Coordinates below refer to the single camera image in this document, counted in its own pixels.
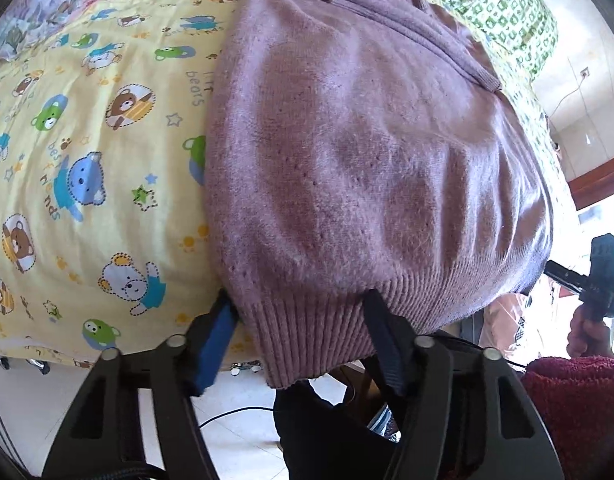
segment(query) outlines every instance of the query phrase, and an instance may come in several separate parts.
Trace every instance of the screw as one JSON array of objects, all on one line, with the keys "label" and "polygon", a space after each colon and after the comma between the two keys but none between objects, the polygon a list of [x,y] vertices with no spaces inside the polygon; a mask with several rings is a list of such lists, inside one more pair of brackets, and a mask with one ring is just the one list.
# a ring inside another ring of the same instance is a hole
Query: screw
[{"label": "screw", "polygon": [[187,342],[187,338],[182,334],[175,334],[167,339],[167,346],[170,348],[178,348]]},{"label": "screw", "polygon": [[419,335],[414,339],[414,345],[420,346],[420,348],[431,348],[434,344],[434,338],[428,335]]},{"label": "screw", "polygon": [[485,359],[489,359],[490,361],[498,361],[502,358],[502,354],[495,348],[485,348],[482,354],[485,356]]},{"label": "screw", "polygon": [[103,359],[103,361],[113,361],[116,359],[116,357],[118,357],[118,354],[118,348],[107,348],[106,350],[102,351],[100,358]]}]

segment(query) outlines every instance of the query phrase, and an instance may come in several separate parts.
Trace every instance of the black cable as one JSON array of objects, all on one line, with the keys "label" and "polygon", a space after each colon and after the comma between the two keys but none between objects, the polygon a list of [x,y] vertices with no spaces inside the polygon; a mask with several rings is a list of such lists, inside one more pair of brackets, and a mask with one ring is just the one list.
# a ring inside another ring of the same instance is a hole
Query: black cable
[{"label": "black cable", "polygon": [[7,440],[5,439],[4,435],[2,434],[2,429],[0,427],[0,436],[1,436],[1,442],[2,444],[5,446],[5,451],[7,452],[7,455],[14,460],[14,452],[10,449],[10,445],[7,443]]},{"label": "black cable", "polygon": [[345,386],[348,386],[351,388],[351,399],[349,399],[345,403],[345,406],[349,406],[352,402],[354,402],[354,399],[356,399],[356,388],[354,387],[354,383],[352,383],[352,381],[349,379],[349,377],[345,373],[345,365],[342,365],[340,367],[340,373],[342,373],[343,377],[347,380],[347,384]]},{"label": "black cable", "polygon": [[[484,348],[482,348],[482,346],[479,346],[475,343],[472,343],[471,341],[467,341],[466,339],[462,339],[460,337],[454,337],[453,335],[441,335],[441,334],[434,334],[432,336],[435,339],[448,339],[451,341],[457,341],[458,343],[463,343],[467,346],[471,346],[472,348],[476,348],[478,350],[484,350]],[[509,359],[504,359],[505,361],[507,361],[509,364],[513,365],[513,366],[517,366],[519,368],[524,368],[525,370],[527,369],[526,365],[521,365],[518,363],[514,363],[513,361],[510,361]]]},{"label": "black cable", "polygon": [[137,478],[153,478],[154,480],[167,480],[167,472],[143,462],[129,462],[125,466],[92,476],[63,476],[52,480],[135,480]]},{"label": "black cable", "polygon": [[28,469],[25,467],[25,463],[23,462],[23,459],[18,454],[18,450],[16,449],[16,446],[14,446],[14,443],[12,442],[12,438],[10,437],[10,434],[8,433],[7,428],[5,427],[5,423],[2,421],[1,412],[0,412],[0,423],[1,423],[1,426],[2,426],[2,430],[5,432],[5,435],[7,436],[7,441],[12,446],[12,448],[10,450],[10,452],[13,452],[12,453],[12,458],[14,458],[14,456],[15,456],[18,459],[18,464],[20,465],[20,467],[23,468],[25,471],[28,471]]},{"label": "black cable", "polygon": [[238,408],[238,410],[231,410],[231,412],[221,413],[220,415],[213,416],[209,420],[204,421],[198,429],[204,428],[210,422],[215,421],[217,418],[221,418],[222,416],[231,415],[232,413],[244,412],[245,410],[265,410],[266,412],[273,412],[274,408],[265,408],[264,406],[248,406],[247,408]]}]

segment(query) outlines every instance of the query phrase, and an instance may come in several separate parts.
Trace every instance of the person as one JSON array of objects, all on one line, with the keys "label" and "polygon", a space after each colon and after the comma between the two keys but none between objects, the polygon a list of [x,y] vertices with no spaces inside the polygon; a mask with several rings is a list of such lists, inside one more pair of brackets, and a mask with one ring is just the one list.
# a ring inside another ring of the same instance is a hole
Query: person
[{"label": "person", "polygon": [[593,322],[589,318],[588,307],[583,303],[571,319],[571,332],[567,336],[567,354],[571,358],[582,356],[602,356],[614,358],[611,333],[605,323]]},{"label": "person", "polygon": [[[521,378],[566,480],[614,478],[614,354],[610,330],[583,304],[568,334],[571,360],[541,358]],[[321,399],[308,381],[278,390],[274,423],[290,480],[382,480],[397,444]]]}]

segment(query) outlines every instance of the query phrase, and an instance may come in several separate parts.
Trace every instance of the black metal bracket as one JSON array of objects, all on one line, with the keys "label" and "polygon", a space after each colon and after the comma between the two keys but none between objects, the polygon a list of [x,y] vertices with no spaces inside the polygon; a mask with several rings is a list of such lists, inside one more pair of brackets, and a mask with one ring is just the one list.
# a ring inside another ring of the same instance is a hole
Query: black metal bracket
[{"label": "black metal bracket", "polygon": [[384,384],[406,405],[385,480],[450,472],[469,480],[564,479],[540,415],[498,350],[417,335],[377,290],[365,294],[363,311]]},{"label": "black metal bracket", "polygon": [[185,335],[137,354],[103,351],[65,415],[43,478],[87,478],[144,463],[138,389],[151,388],[168,478],[217,480],[190,397],[213,383],[237,319],[221,291]]}]

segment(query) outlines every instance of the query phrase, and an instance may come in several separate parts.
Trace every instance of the red fabric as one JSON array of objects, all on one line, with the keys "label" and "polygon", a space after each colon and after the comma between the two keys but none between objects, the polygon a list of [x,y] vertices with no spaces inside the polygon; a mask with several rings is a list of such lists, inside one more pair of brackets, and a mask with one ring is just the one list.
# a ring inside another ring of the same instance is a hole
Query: red fabric
[{"label": "red fabric", "polygon": [[565,479],[582,479],[614,429],[614,359],[545,357],[522,378],[551,435]]}]

